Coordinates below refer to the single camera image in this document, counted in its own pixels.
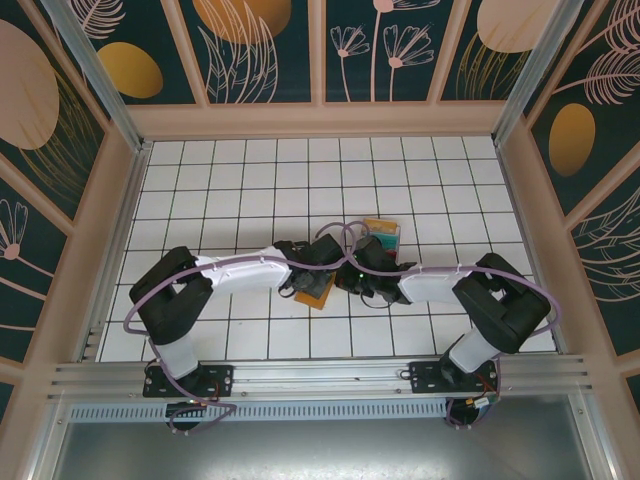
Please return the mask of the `orange leather card holder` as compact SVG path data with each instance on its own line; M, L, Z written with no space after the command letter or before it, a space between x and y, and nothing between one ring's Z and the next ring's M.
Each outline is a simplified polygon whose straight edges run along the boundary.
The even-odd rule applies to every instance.
M308 307L316 310L323 310L328 299L329 293L334 285L335 274L329 274L325 276L319 284L314 285L312 292L297 292L294 295L294 300L298 303L307 305Z

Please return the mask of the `clear plastic card box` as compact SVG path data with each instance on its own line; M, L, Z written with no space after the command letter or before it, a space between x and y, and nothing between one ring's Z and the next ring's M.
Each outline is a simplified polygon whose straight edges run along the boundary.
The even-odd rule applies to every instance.
M383 249L396 259L400 247L401 226L395 221L380 218L364 218L363 223L362 232L376 237Z

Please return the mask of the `grey metal sheet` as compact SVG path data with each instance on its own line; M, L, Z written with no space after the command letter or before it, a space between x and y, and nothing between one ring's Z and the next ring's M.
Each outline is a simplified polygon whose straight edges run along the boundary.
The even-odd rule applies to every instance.
M440 420L75 424L54 480L595 480L570 430L512 437Z

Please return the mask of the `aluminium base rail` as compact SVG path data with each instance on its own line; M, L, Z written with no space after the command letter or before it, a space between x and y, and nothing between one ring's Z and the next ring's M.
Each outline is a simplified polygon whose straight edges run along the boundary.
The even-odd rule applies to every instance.
M240 401L407 398L400 372L413 359L232 361L231 399ZM143 362L68 363L55 367L46 398L66 402L133 402L143 399ZM538 396L591 392L582 357L520 354L500 360L500 392Z

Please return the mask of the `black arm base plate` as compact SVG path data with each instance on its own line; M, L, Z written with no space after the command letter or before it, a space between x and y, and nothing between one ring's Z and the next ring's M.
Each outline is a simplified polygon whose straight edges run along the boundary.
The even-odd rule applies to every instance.
M467 373L449 360L417 361L409 364L409 381L413 393L480 395L495 391L499 375L496 363L484 362L476 371Z
M231 365L199 365L193 372L177 380L187 392L202 398L225 398L231 395L234 367ZM142 395L144 398L170 398L182 396L165 375L160 365L145 369Z

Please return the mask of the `aluminium side rail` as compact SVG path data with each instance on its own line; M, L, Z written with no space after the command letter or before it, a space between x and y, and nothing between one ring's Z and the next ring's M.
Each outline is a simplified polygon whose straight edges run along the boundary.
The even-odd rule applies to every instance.
M532 147L517 140L499 148L500 159L514 197L525 243L533 261L534 276L554 296L562 313L553 317L551 333L559 351L569 347L564 327L570 307L571 269L567 267L566 236L556 196L539 155Z
M144 180L152 142L143 142L131 155L131 162L122 181L117 208L112 215L110 230L102 249L101 263L94 277L93 289L87 303L77 346L73 354L75 363L95 362L99 345L109 321L113 296L125 256L137 198Z

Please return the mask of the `aluminium corner post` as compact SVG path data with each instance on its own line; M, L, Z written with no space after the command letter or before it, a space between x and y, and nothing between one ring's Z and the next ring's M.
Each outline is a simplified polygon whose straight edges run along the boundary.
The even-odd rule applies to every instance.
M66 0L41 0L41 3L53 24L59 29L74 58L84 69L89 82L111 115L126 143L135 153L139 153L142 150L144 139L129 115L119 92L109 78L96 50L77 22L71 7L66 3Z
M554 7L491 132L493 145L497 150L517 125L524 108L576 23L585 2L591 3L593 0L559 0Z

